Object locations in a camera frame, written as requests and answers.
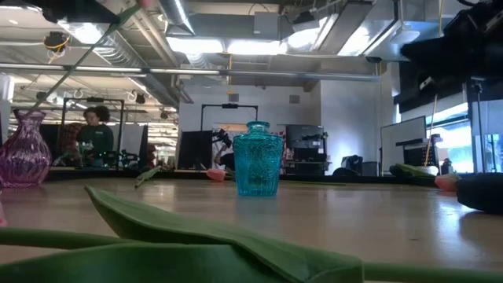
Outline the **black table frame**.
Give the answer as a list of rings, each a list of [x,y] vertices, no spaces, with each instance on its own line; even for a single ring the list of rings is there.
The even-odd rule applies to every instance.
[[[126,170],[99,170],[99,169],[75,169],[66,167],[51,168],[45,181],[67,181],[87,178],[132,178],[136,179],[139,171]],[[209,177],[202,171],[160,171],[155,173],[154,179],[192,179],[208,180]],[[368,184],[393,184],[412,186],[433,186],[433,177],[395,177],[395,176],[331,176],[331,175],[280,175],[282,181],[314,182],[314,183],[368,183]],[[503,173],[478,173],[462,174],[457,180],[462,185],[470,185],[476,188],[495,188],[503,190]]]

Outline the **blue glass vase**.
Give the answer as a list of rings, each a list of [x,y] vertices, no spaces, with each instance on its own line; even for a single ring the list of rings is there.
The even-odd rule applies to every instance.
[[[241,196],[275,196],[283,138],[269,132],[268,122],[251,121],[247,128],[247,133],[239,134],[233,140],[237,191]]]

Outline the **white pendant lamp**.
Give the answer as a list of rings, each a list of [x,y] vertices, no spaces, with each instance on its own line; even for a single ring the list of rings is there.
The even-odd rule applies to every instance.
[[[396,30],[395,34],[391,38],[391,43],[395,45],[401,45],[414,41],[420,36],[420,32],[415,30],[410,24],[405,21],[400,22],[400,27]]]

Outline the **black gantry frame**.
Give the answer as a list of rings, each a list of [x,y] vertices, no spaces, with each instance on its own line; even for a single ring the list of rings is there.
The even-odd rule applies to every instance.
[[[200,109],[200,130],[204,130],[204,110],[209,107],[216,108],[227,108],[227,109],[238,109],[238,108],[253,108],[255,110],[255,121],[259,118],[259,106],[258,105],[239,105],[234,103],[226,104],[202,104]]]

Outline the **black monitor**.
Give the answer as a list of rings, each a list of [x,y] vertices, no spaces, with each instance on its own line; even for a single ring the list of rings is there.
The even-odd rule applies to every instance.
[[[206,170],[212,166],[212,131],[183,131],[178,169]]]

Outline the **ceiling light panel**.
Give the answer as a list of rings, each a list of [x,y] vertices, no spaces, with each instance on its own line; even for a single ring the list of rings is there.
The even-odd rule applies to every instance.
[[[185,54],[230,53],[237,55],[285,54],[288,46],[280,41],[258,41],[244,39],[193,39],[166,37],[171,49]]]

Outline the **person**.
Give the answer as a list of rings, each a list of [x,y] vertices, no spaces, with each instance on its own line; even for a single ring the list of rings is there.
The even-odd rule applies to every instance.
[[[223,145],[214,157],[214,162],[219,166],[224,166],[226,170],[235,171],[234,153],[226,153],[227,146]]]
[[[80,129],[77,142],[80,145],[92,145],[91,149],[84,151],[83,163],[90,167],[103,167],[104,154],[111,152],[114,145],[113,131],[107,125],[110,120],[109,109],[103,105],[89,107],[83,117],[86,125]]]

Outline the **long silver pipe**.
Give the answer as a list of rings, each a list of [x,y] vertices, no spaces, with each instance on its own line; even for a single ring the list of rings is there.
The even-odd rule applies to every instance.
[[[282,71],[248,71],[237,69],[195,69],[195,68],[126,68],[103,66],[73,66],[58,64],[21,64],[0,62],[0,68],[29,71],[54,71],[54,72],[96,72],[117,73],[125,76],[167,74],[167,75],[206,75],[206,76],[254,76],[254,77],[280,77],[289,79],[316,79],[316,80],[348,80],[362,82],[378,82],[378,75],[357,75],[343,73],[321,72],[282,72]]]

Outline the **pink glass vase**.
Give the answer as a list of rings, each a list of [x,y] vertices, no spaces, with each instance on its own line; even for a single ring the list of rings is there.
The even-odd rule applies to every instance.
[[[40,186],[52,165],[52,154],[39,130],[46,114],[23,109],[14,109],[13,113],[18,126],[0,147],[0,186]]]

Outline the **black backpack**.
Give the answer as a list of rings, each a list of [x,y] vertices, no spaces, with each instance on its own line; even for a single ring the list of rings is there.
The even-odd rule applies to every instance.
[[[354,177],[362,174],[362,157],[358,155],[345,156],[340,167],[332,173],[335,177]]]

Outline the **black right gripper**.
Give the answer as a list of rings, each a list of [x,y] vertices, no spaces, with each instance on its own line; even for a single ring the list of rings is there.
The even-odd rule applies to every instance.
[[[478,38],[472,51],[448,38],[425,39],[404,44],[401,55],[434,77],[469,75],[503,77],[503,38]]]

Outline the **black equipment shelf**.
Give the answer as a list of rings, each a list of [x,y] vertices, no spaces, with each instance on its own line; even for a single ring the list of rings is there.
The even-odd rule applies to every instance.
[[[285,174],[323,176],[330,164],[326,153],[328,136],[324,127],[287,125],[285,129]]]

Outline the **white partition panel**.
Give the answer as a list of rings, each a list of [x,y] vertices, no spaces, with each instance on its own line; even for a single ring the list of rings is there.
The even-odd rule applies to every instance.
[[[122,167],[137,164],[140,160],[143,133],[144,126],[137,124],[126,124],[123,126],[119,149],[119,161]]]

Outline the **red plaid cloth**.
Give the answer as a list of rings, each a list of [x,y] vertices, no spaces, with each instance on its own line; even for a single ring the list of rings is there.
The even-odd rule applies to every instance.
[[[58,149],[61,155],[75,156],[78,153],[78,135],[82,123],[65,124],[58,139]]]

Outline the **grey bin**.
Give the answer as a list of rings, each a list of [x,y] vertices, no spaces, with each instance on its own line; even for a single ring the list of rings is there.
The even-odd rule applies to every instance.
[[[378,177],[380,175],[379,162],[363,162],[362,163],[362,176]]]

